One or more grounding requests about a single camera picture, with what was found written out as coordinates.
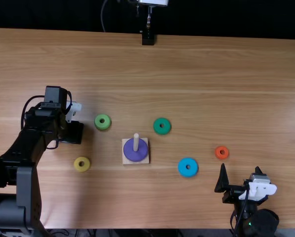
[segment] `dark green ring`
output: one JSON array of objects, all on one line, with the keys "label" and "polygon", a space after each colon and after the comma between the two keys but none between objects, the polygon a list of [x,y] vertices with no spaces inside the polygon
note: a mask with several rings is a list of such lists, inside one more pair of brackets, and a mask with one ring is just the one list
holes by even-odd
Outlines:
[{"label": "dark green ring", "polygon": [[166,118],[158,118],[157,120],[155,120],[153,128],[157,134],[165,135],[169,133],[172,126],[171,126],[171,123]]}]

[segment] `orange ring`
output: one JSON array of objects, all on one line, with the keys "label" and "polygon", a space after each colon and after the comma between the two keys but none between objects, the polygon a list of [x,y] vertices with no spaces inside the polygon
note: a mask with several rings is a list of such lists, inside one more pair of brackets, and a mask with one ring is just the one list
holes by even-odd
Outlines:
[{"label": "orange ring", "polygon": [[217,147],[215,150],[215,154],[216,154],[217,158],[225,159],[228,157],[228,154],[229,154],[228,148],[223,147],[223,146]]}]

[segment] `wooden base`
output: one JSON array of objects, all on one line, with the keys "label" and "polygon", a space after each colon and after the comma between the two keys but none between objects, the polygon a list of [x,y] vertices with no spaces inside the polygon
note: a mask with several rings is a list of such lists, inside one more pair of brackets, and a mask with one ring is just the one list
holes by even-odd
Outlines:
[{"label": "wooden base", "polygon": [[[126,142],[130,139],[131,138],[122,139],[122,147],[121,147],[121,149],[122,149],[122,164],[149,164],[149,153],[142,161],[139,161],[139,162],[132,162],[127,159],[127,157],[123,153],[123,147],[124,147],[124,144],[126,144]],[[148,147],[148,139],[147,138],[140,138],[140,139],[145,141],[145,143],[147,144],[147,147]]]}]

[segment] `black background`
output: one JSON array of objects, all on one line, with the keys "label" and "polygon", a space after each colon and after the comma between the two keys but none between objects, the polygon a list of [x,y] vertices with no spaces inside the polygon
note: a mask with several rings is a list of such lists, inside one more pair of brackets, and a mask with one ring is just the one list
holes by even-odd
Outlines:
[{"label": "black background", "polygon": [[[103,0],[0,0],[0,27],[102,31]],[[138,33],[146,7],[136,17],[127,0],[108,0],[108,32]],[[169,0],[153,10],[157,34],[295,39],[295,0]]]}]

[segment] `green ring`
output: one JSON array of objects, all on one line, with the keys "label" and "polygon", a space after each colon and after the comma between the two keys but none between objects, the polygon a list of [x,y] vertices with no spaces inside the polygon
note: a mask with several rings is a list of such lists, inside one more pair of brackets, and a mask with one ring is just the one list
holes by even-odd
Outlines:
[{"label": "green ring", "polygon": [[110,127],[111,120],[107,115],[97,115],[94,120],[94,124],[98,130],[105,130]]},{"label": "green ring", "polygon": [[153,124],[153,128],[157,134],[165,135],[169,133],[172,126],[171,126],[171,123],[166,118],[158,118],[157,120],[155,120]]}]

